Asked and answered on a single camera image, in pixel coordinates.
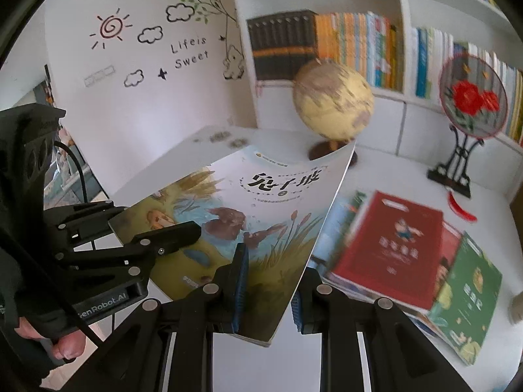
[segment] white table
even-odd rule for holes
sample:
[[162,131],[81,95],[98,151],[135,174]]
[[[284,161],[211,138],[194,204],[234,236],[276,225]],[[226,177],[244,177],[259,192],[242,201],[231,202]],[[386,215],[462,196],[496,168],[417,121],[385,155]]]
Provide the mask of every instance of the white table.
[[[209,137],[217,131],[229,131],[232,137],[211,144]],[[282,161],[305,160],[308,149],[317,141],[313,134],[206,127],[140,172],[112,197],[115,204],[130,206],[166,184],[228,155],[234,151],[228,143],[239,138],[248,139],[265,154]],[[351,195],[358,187],[378,188],[441,209],[449,223],[470,233],[502,272],[498,304],[477,362],[467,367],[442,341],[435,339],[433,343],[474,391],[490,392],[505,386],[516,373],[523,349],[523,323],[513,326],[508,319],[512,297],[523,290],[521,247],[508,202],[503,196],[472,184],[472,200],[457,197],[466,210],[478,217],[478,223],[471,225],[448,207],[444,188],[426,179],[427,166],[376,150],[357,147],[357,152],[358,163],[347,172],[341,193]],[[114,246],[115,240],[107,237],[100,245]],[[151,284],[150,296],[168,301],[154,284]],[[127,308],[118,313],[117,322],[131,310]],[[214,390],[316,392],[320,384],[320,348],[319,335],[298,334],[289,308],[270,348],[232,336],[214,335]]]

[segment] black fan stand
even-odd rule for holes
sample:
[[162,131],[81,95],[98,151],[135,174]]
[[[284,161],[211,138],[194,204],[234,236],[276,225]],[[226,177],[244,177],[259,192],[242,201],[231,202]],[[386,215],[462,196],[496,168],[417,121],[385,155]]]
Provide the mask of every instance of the black fan stand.
[[[467,150],[466,145],[467,141],[469,140],[469,135],[465,134],[463,144],[460,146],[458,130],[452,124],[450,124],[450,130],[454,131],[454,135],[456,136],[456,145],[454,146],[454,150],[452,151],[452,154],[450,155],[447,163],[439,163],[436,168],[427,171],[427,178],[436,181],[437,183],[443,184],[444,186],[450,187],[457,193],[462,194],[463,196],[470,199],[470,178],[466,174],[466,168],[467,165],[469,165],[470,153],[472,153],[478,144],[483,146],[485,141],[483,141],[483,139],[476,139],[476,141]],[[450,168],[454,163],[454,158],[456,157],[458,157],[458,163],[456,163],[456,167],[454,168],[452,176],[449,176]],[[462,162],[463,168],[461,169],[461,174],[456,178]]]

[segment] bookshelf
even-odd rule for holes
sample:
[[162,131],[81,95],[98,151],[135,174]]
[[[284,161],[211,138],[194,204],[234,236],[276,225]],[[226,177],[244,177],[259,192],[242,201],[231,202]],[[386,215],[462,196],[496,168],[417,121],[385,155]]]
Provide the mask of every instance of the bookshelf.
[[[434,27],[445,31],[452,34],[455,41],[469,41],[480,48],[495,51],[500,60],[523,69],[523,43],[503,12],[483,0],[236,0],[236,7],[241,21],[246,70],[255,101],[258,126],[262,128],[282,128],[282,123],[278,121],[280,115],[287,120],[283,122],[287,125],[284,129],[299,129],[294,122],[294,114],[283,114],[284,110],[293,110],[289,104],[291,81],[256,81],[246,20],[257,16],[301,9],[310,9],[316,13],[372,11],[385,16],[391,24],[398,27],[398,31],[403,33],[404,85],[413,81],[411,78],[411,66],[414,62],[411,44],[412,27]],[[258,98],[260,89],[263,98]],[[405,92],[375,87],[372,87],[372,90],[377,100],[403,102],[404,111],[416,107],[420,111],[428,111],[427,113],[443,114],[438,104],[411,95],[408,87],[404,87]],[[282,106],[280,113],[273,107],[278,104]],[[493,140],[502,144],[496,149],[501,148],[503,152],[516,154],[520,168],[516,174],[511,171],[509,175],[514,176],[515,182],[521,183],[523,148],[501,133]],[[505,195],[508,199],[512,199],[512,192],[507,191]]]

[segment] cloud drawing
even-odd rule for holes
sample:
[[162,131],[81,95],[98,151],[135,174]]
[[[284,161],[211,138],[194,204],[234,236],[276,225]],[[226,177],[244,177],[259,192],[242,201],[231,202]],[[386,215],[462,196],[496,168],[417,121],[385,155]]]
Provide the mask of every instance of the cloud drawing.
[[187,22],[194,15],[194,7],[178,3],[174,6],[167,6],[165,13],[169,22]]
[[161,26],[155,26],[153,28],[144,28],[142,33],[138,35],[138,42],[152,44],[162,38],[163,30],[161,29]]
[[131,72],[127,75],[126,80],[124,81],[125,87],[136,87],[140,82],[144,80],[143,70],[137,69],[134,72]]

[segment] green book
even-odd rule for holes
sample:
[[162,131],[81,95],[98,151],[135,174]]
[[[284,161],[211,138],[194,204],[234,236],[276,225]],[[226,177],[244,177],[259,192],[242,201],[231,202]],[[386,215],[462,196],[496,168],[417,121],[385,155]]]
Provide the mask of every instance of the green book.
[[474,364],[492,320],[502,275],[467,233],[428,318],[469,365]]

